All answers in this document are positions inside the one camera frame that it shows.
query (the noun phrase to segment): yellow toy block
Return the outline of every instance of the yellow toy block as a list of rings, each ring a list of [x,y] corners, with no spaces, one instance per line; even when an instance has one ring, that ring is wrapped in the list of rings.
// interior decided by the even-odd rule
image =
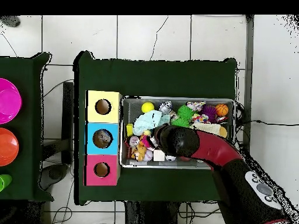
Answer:
[[[127,136],[130,137],[133,135],[133,124],[127,124]]]
[[[90,123],[119,122],[119,92],[88,91],[87,120]]]

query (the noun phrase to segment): plastic bowl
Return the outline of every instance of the plastic bowl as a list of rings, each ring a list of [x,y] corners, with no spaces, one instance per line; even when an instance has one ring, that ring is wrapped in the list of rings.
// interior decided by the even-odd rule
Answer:
[[[16,159],[19,143],[15,135],[5,128],[0,128],[0,166],[6,166]]]
[[[22,98],[16,86],[0,78],[0,124],[10,122],[18,114]]]

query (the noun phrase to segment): blue box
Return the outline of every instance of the blue box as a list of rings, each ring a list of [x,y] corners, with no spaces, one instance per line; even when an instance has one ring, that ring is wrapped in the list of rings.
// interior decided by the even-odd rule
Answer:
[[[105,129],[112,134],[112,143],[107,148],[98,148],[92,141],[94,133]],[[119,125],[106,123],[87,124],[87,155],[117,155],[119,152]]]

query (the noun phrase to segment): orange bowl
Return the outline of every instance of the orange bowl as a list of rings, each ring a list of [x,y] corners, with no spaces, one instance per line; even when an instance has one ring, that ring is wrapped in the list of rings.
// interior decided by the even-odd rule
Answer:
[[[0,128],[0,166],[6,166],[16,159],[19,143],[15,135],[5,128]]]

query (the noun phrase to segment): pink box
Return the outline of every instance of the pink box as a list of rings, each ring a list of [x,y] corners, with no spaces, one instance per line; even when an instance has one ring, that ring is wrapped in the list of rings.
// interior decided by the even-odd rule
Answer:
[[[95,174],[95,166],[98,163],[106,163],[109,174],[99,177]],[[120,175],[120,165],[117,155],[87,155],[86,185],[87,186],[116,186]]]

